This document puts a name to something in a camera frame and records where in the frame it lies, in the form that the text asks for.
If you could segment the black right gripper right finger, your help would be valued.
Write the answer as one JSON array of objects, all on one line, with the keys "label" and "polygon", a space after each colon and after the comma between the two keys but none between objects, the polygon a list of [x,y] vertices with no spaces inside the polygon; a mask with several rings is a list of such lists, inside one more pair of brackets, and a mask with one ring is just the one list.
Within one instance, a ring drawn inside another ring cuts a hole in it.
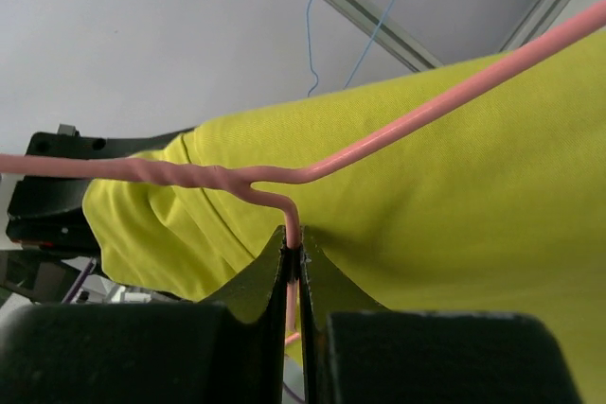
[{"label": "black right gripper right finger", "polygon": [[308,403],[340,403],[340,370],[349,359],[344,333],[348,323],[366,312],[387,308],[356,285],[328,258],[316,230],[302,228],[299,296],[305,397]]}]

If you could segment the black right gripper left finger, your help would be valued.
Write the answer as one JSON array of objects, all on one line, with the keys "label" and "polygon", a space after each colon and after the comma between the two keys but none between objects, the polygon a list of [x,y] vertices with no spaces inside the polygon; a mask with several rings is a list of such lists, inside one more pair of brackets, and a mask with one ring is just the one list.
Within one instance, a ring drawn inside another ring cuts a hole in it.
[{"label": "black right gripper left finger", "polygon": [[287,251],[279,226],[259,256],[201,303],[204,403],[282,399]]}]

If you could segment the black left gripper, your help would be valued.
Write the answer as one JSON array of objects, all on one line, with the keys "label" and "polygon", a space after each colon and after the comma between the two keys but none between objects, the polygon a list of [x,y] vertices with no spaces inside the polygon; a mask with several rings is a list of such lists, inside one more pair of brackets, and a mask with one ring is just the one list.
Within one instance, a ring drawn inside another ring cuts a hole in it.
[{"label": "black left gripper", "polygon": [[[162,149],[180,134],[169,132],[143,138],[86,137],[78,131],[37,132],[27,155],[70,159],[114,159],[140,151]],[[27,175],[12,193],[7,237],[24,247],[55,253],[97,253],[99,246],[83,212],[87,180]]]}]

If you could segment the pink hanger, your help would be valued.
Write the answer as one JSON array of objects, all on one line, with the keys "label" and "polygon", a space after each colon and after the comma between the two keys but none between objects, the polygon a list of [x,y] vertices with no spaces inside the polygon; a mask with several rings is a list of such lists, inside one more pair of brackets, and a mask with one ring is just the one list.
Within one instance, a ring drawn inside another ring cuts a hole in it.
[{"label": "pink hanger", "polygon": [[5,173],[222,191],[281,212],[289,246],[301,241],[296,203],[274,185],[322,180],[393,145],[592,34],[605,6],[586,11],[501,56],[208,121],[159,151],[115,160],[5,154]]}]

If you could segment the yellow-green trousers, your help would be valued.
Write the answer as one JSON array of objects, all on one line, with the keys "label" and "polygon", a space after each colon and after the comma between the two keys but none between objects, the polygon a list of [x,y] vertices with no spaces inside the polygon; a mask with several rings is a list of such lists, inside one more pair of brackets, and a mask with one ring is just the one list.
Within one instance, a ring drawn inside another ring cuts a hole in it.
[{"label": "yellow-green trousers", "polygon": [[[393,309],[530,313],[587,403],[605,399],[605,35],[598,32],[291,198],[325,254]],[[92,182],[114,281],[199,301],[251,263],[278,210],[208,189]]]}]

